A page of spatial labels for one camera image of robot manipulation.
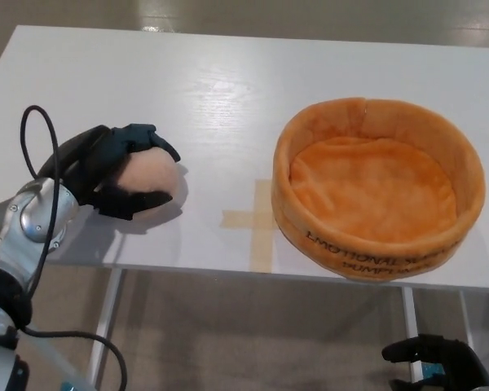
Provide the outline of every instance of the robotic arm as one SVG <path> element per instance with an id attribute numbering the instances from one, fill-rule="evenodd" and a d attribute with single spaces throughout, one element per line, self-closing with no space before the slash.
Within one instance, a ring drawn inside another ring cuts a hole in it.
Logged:
<path id="1" fill-rule="evenodd" d="M 54 148 L 54 155 L 38 173 L 33 171 L 24 143 L 25 125 L 31 111 L 44 116 Z M 132 124 L 112 129 L 101 125 L 58 147 L 46 112 L 38 106 L 26 109 L 20 127 L 20 142 L 34 180 L 0 203 L 0 391 L 20 391 L 27 386 L 29 366 L 15 354 L 19 331 L 31 336 L 80 336 L 104 343 L 120 362 L 120 389 L 125 389 L 125 363 L 119 350 L 108 340 L 84 332 L 29 330 L 33 315 L 31 298 L 46 255 L 63 242 L 68 223 L 81 205 L 90 204 L 100 214 L 131 220 L 137 212 L 172 200 L 172 195 L 166 188 L 159 188 L 155 178 L 151 181 L 152 186 L 144 184 L 141 191 L 137 187 L 126 190 L 110 178 L 127 169 L 133 153 L 157 148 L 165 151 L 168 156 L 165 159 L 163 153 L 146 155 L 151 159 L 147 161 L 147 167 L 158 166 L 158 170 L 163 165 L 170 168 L 180 160 L 172 146 L 155 132 L 153 125 Z"/>
<path id="2" fill-rule="evenodd" d="M 46 240 L 55 182 L 39 178 L 0 203 L 0 391 L 25 389 L 29 368 L 15 355 L 19 330 L 31 322 L 29 285 Z M 74 195 L 59 185 L 58 213 L 50 251 L 59 247 L 67 223 L 79 210 Z"/>
<path id="3" fill-rule="evenodd" d="M 446 340 L 442 336 L 421 334 L 396 342 L 382 350 L 382 357 L 389 362 L 428 362 L 441 364 L 444 374 L 411 383 L 394 379 L 392 391 L 489 391 L 489 374 L 476 353 L 459 340 Z"/>

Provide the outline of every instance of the black cable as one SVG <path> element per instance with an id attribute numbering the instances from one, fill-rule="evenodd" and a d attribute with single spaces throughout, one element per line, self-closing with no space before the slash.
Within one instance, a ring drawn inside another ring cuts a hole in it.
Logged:
<path id="1" fill-rule="evenodd" d="M 33 275 L 33 282 L 31 283 L 31 286 L 28 290 L 29 298 L 33 298 L 38 283 L 40 282 L 40 278 L 42 277 L 43 266 L 46 263 L 47 254 L 49 253 L 49 247 L 51 246 L 51 241 L 55 230 L 56 214 L 58 213 L 58 197 L 59 197 L 59 153 L 58 153 L 58 140 L 56 139 L 55 127 L 52 125 L 52 121 L 49 118 L 49 115 L 46 113 L 46 111 L 37 105 L 29 106 L 28 108 L 25 109 L 24 115 L 22 116 L 22 121 L 20 123 L 20 146 L 22 147 L 22 153 L 24 154 L 25 164 L 27 165 L 27 168 L 29 169 L 29 172 L 31 173 L 33 178 L 37 179 L 38 175 L 34 171 L 33 164 L 31 163 L 31 159 L 29 158 L 29 152 L 27 150 L 27 145 L 25 142 L 25 129 L 27 125 L 27 119 L 29 117 L 29 114 L 33 111 L 42 114 L 43 119 L 46 121 L 47 128 L 49 129 L 49 133 L 51 134 L 52 152 L 53 152 L 53 160 L 54 160 L 54 167 L 55 167 L 54 178 L 53 178 L 55 181 L 55 188 L 53 192 L 52 205 L 51 205 L 51 218 L 49 219 L 49 226 L 47 227 L 47 236 L 43 244 L 42 254 L 40 255 L 40 261 L 38 262 L 37 269 L 35 270 Z M 114 353 L 118 363 L 120 364 L 120 371 L 121 371 L 120 391 L 125 391 L 127 386 L 127 379 L 128 379 L 125 359 L 123 358 L 123 355 L 121 354 L 120 350 L 110 340 L 89 332 L 37 332 L 31 330 L 28 327 L 24 327 L 21 331 L 27 334 L 28 336 L 34 336 L 37 338 L 74 337 L 74 338 L 85 338 L 88 340 L 96 340 L 102 343 Z"/>
<path id="2" fill-rule="evenodd" d="M 58 153 L 58 140 L 56 138 L 55 127 L 52 125 L 52 121 L 49 118 L 49 115 L 46 113 L 46 111 L 43 108 L 36 105 L 29 106 L 28 108 L 25 109 L 24 115 L 22 116 L 22 121 L 20 123 L 20 146 L 22 147 L 22 153 L 24 154 L 25 164 L 27 165 L 27 168 L 29 169 L 29 172 L 31 173 L 33 178 L 37 179 L 38 175 L 34 171 L 33 164 L 31 163 L 31 159 L 29 158 L 27 145 L 25 143 L 25 128 L 27 125 L 27 119 L 29 117 L 29 114 L 33 111 L 42 114 L 43 119 L 46 121 L 47 128 L 49 129 L 49 133 L 51 134 L 52 153 L 53 153 L 52 156 L 55 165 L 55 172 L 54 172 L 55 177 L 53 178 L 55 181 L 55 187 L 52 196 L 51 218 L 49 219 L 49 226 L 47 227 L 47 236 L 46 236 L 45 243 L 43 244 L 42 254 L 40 255 L 40 260 L 38 261 L 37 269 L 35 270 L 33 275 L 33 281 L 27 292 L 27 296 L 29 298 L 33 298 L 34 292 L 36 291 L 36 288 L 38 287 L 38 283 L 40 282 L 40 278 L 42 277 L 43 266 L 46 263 L 47 254 L 49 253 L 49 247 L 51 246 L 52 237 L 55 231 L 56 214 L 58 212 L 58 197 L 59 197 L 59 153 Z"/>
<path id="3" fill-rule="evenodd" d="M 103 338 L 102 336 L 97 336 L 95 334 L 92 334 L 90 332 L 37 332 L 37 331 L 31 330 L 28 327 L 26 327 L 24 330 L 22 330 L 22 332 L 24 332 L 28 336 L 34 336 L 37 338 L 68 338 L 68 337 L 73 337 L 73 338 L 85 338 L 87 340 L 96 340 L 98 342 L 101 342 L 107 348 L 110 349 L 110 351 L 116 356 L 117 361 L 120 364 L 120 371 L 121 371 L 120 391 L 125 391 L 125 389 L 127 387 L 127 380 L 128 380 L 127 366 L 125 363 L 125 359 L 123 358 L 123 355 L 121 354 L 120 350 L 110 340 Z"/>

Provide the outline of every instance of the plush bowl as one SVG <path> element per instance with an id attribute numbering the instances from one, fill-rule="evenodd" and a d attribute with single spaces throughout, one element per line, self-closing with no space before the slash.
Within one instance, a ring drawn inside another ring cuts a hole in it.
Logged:
<path id="1" fill-rule="evenodd" d="M 314 104 L 286 125 L 275 149 L 271 200 L 280 229 L 350 279 L 387 281 L 441 266 L 484 199 L 468 139 L 410 103 Z"/>

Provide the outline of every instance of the gray floor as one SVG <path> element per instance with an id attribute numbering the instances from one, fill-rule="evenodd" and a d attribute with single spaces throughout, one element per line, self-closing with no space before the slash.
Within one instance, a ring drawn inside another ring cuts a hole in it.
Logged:
<path id="1" fill-rule="evenodd" d="M 489 46 L 489 0 L 0 0 L 0 54 L 18 24 L 370 42 Z M 44 330 L 94 331 L 108 270 L 48 267 L 35 298 Z M 464 337 L 454 292 L 418 292 L 421 331 Z M 398 289 L 170 273 L 127 273 L 112 339 L 133 390 L 387 390 L 405 366 Z M 90 343 L 59 340 L 86 369 Z M 59 389 L 22 343 L 30 390 Z M 117 389 L 108 358 L 102 389 Z"/>

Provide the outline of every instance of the tape cross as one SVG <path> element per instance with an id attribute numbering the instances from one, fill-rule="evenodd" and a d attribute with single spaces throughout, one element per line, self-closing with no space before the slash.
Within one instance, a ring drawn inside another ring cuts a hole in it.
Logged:
<path id="1" fill-rule="evenodd" d="M 253 211 L 223 210 L 221 228 L 252 230 L 250 271 L 271 273 L 274 231 L 279 229 L 271 211 L 271 180 L 255 181 Z"/>

